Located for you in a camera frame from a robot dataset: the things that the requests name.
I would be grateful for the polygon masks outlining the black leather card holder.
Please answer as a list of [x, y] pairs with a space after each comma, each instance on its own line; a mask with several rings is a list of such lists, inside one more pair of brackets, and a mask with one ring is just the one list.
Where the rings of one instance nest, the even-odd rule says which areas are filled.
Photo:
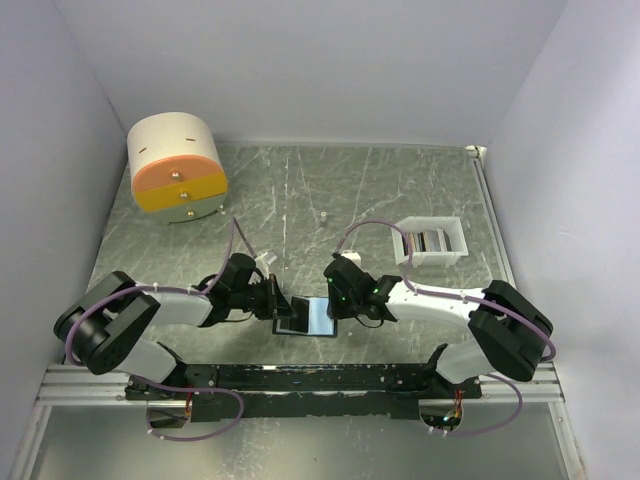
[[336, 337], [337, 320], [329, 315], [329, 298], [292, 296], [289, 309], [273, 321], [272, 333], [289, 336]]

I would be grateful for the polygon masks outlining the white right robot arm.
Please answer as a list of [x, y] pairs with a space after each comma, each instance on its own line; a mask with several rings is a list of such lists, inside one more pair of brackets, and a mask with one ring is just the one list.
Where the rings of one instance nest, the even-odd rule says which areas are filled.
[[554, 356], [552, 322], [511, 284], [451, 289], [411, 283], [395, 275], [376, 279], [354, 261], [334, 254], [325, 268], [329, 316], [338, 320], [426, 321], [457, 327], [470, 338], [436, 349], [424, 374], [426, 390], [443, 398], [458, 384], [499, 373], [528, 382]]

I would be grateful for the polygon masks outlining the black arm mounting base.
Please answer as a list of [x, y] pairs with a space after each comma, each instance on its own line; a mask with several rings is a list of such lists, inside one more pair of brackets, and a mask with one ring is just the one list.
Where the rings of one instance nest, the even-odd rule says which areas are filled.
[[427, 363], [320, 365], [189, 365], [171, 383], [203, 393], [163, 391], [131, 378], [125, 398], [131, 401], [175, 401], [191, 407], [195, 422], [233, 419], [237, 400], [213, 388], [239, 394], [245, 418], [302, 418], [382, 415], [393, 419], [419, 417], [421, 401], [451, 405], [454, 394], [481, 397], [479, 380], [459, 385], [436, 376]]

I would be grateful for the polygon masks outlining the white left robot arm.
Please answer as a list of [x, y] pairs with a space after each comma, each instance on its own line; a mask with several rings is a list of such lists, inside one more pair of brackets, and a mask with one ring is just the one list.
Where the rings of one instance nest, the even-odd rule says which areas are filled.
[[184, 361], [170, 347], [143, 338], [150, 326], [209, 328], [234, 310], [258, 320], [297, 317], [276, 277], [257, 262], [232, 254], [221, 273], [187, 289], [136, 283], [122, 271], [104, 277], [55, 322], [54, 335], [65, 344], [68, 360], [95, 375], [114, 370], [150, 380], [162, 398], [181, 395], [187, 385]]

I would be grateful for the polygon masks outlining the thin grey card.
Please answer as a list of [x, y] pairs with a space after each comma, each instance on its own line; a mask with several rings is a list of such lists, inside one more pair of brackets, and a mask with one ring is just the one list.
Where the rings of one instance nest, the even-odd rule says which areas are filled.
[[300, 334], [309, 332], [310, 301], [305, 297], [292, 296], [291, 306], [295, 312], [289, 321], [289, 329]]

